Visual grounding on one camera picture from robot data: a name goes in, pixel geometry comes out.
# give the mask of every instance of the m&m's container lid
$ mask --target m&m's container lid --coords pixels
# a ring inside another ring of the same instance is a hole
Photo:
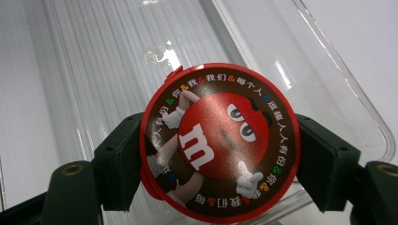
[[[156,199],[205,222],[266,212],[299,167],[299,124],[278,88],[231,64],[170,74],[140,133],[142,180]]]

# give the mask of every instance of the cartoon mouth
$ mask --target cartoon mouth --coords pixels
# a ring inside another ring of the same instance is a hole
[[[222,130],[222,137],[225,139],[228,146],[239,153],[243,153],[243,150]]]

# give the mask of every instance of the red lid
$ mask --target red lid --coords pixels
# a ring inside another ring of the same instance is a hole
[[[140,133],[145,187],[181,213],[233,223],[266,212],[299,167],[299,124],[281,91],[231,64],[173,72]]]

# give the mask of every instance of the brass screw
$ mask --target brass screw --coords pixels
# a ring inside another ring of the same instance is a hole
[[[62,174],[70,176],[80,173],[83,170],[84,166],[79,164],[72,164],[62,170]]]
[[[383,173],[386,173],[388,175],[391,176],[397,176],[398,177],[398,168],[391,166],[391,165],[385,165],[385,164],[381,164],[378,165],[377,168],[382,171]]]

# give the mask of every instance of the white background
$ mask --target white background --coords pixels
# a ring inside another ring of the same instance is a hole
[[[398,1],[303,0],[332,46],[398,140]],[[393,164],[398,164],[395,156]],[[344,213],[324,215],[311,204],[283,224],[350,224]]]
[[[13,18],[14,21],[3,21],[0,24],[20,23],[23,27],[23,15],[6,15],[9,10],[5,7],[7,1],[0,2],[0,20],[4,18]],[[332,46],[341,55],[352,74],[357,79],[368,98],[374,103],[375,108],[384,118],[391,129],[395,140],[398,140],[398,123],[396,112],[398,111],[398,1],[396,0],[303,0],[304,4],[311,11]],[[52,140],[52,131],[46,130],[51,126],[49,115],[34,114],[35,108],[45,107],[45,99],[29,101],[29,96],[38,94],[42,90],[42,83],[39,79],[38,68],[35,62],[30,62],[35,58],[33,49],[29,49],[29,43],[24,37],[28,33],[20,32],[17,27],[0,26],[0,38],[6,32],[14,32],[9,39],[2,39],[3,45],[0,49],[8,51],[7,47],[16,43],[25,43],[26,46],[19,46],[16,52],[19,60],[6,62],[7,57],[0,58],[0,69],[10,74],[20,74],[19,76],[3,76],[0,80],[0,153],[2,158],[9,158],[4,155],[5,149],[12,149],[12,152],[18,152],[21,149],[38,149],[37,155],[40,158],[47,158],[47,165],[37,165],[28,155],[18,155],[19,160],[27,163],[17,164],[16,161],[3,161],[3,166],[16,168],[15,170],[29,171],[35,169],[35,173],[28,174],[20,184],[26,190],[21,194],[18,190],[8,189],[13,198],[8,199],[8,206],[12,206],[32,196],[45,191],[39,184],[47,184],[50,171],[53,171],[59,161],[52,151],[48,149],[55,148]],[[23,76],[25,71],[29,70],[31,76]],[[16,98],[23,105],[23,109],[15,108],[13,99]],[[5,142],[13,137],[21,135],[20,142]],[[393,162],[398,164],[398,157],[395,156]],[[344,213],[327,212],[324,215],[319,213],[316,207],[311,204],[293,215],[281,219],[283,224],[349,224],[350,206]]]

